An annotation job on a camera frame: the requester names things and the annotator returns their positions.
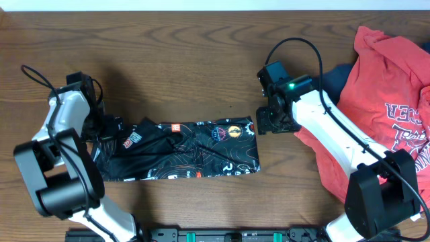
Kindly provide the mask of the black orange-patterned jersey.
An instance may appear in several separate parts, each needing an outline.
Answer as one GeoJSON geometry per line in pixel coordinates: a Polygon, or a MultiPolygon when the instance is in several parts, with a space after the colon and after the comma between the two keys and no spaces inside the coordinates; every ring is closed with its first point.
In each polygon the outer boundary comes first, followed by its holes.
{"type": "Polygon", "coordinates": [[[113,140],[98,140],[91,157],[107,182],[222,177],[260,169],[250,117],[118,124],[113,140]]]}

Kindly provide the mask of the red printed t-shirt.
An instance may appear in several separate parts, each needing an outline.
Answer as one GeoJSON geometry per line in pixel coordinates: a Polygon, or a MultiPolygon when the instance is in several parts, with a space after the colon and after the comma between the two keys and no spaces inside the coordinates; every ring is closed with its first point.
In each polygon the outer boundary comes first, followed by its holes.
{"type": "MultiPolygon", "coordinates": [[[[360,40],[381,41],[395,38],[380,30],[361,26],[353,47],[360,40]]],[[[406,150],[415,160],[419,193],[429,201],[429,84],[419,92],[417,107],[393,102],[336,104],[356,126],[391,151],[406,150]]]]}

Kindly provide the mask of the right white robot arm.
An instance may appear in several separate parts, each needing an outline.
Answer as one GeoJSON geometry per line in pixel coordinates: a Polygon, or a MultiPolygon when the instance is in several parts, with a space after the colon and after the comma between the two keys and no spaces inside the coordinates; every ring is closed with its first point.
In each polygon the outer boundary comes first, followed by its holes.
{"type": "Polygon", "coordinates": [[[259,134],[305,128],[323,145],[347,177],[345,212],[325,227],[329,241],[365,241],[426,211],[418,194],[413,158],[389,151],[361,131],[309,76],[258,77],[268,105],[257,110],[259,134]]]}

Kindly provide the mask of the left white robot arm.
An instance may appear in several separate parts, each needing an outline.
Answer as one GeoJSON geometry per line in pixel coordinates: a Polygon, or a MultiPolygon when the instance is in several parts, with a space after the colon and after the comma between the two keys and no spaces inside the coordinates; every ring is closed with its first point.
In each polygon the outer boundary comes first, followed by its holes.
{"type": "Polygon", "coordinates": [[[42,127],[13,156],[34,208],[44,216],[70,220],[88,229],[78,241],[144,241],[135,216],[105,194],[101,174],[87,151],[91,125],[102,116],[92,86],[53,89],[42,127]]]}

